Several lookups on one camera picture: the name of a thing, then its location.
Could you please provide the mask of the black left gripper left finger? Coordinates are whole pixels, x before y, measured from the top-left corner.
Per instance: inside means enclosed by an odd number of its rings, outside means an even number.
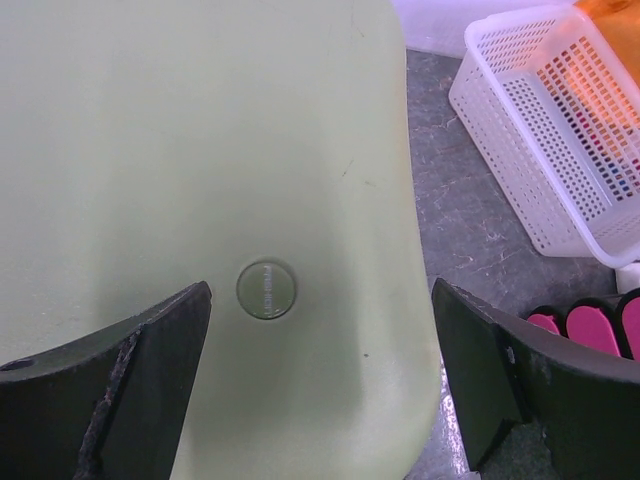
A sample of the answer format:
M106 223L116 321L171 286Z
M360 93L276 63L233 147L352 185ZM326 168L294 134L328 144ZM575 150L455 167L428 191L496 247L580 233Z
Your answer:
M167 479L211 314L195 283L1 367L4 479Z

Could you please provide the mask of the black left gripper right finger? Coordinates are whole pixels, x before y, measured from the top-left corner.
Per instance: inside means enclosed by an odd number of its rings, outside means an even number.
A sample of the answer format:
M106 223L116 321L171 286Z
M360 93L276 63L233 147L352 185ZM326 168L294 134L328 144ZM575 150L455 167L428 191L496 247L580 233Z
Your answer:
M437 279L437 337L467 462L536 420L563 479L639 476L639 364L579 345Z

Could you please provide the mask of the white perforated plastic basket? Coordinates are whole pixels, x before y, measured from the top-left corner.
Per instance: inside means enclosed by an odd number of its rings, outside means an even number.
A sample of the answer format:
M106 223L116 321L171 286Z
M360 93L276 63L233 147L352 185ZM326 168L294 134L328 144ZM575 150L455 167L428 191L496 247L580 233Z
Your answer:
M639 89L571 5L471 23L450 103L534 248L639 257Z

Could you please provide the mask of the green hard-shell suitcase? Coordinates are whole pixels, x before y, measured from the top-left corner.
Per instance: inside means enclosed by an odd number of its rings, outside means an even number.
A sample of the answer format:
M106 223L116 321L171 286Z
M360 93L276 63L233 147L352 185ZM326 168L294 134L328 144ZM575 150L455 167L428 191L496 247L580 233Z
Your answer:
M5 1L1 358L204 281L176 479L401 479L437 411L388 1Z

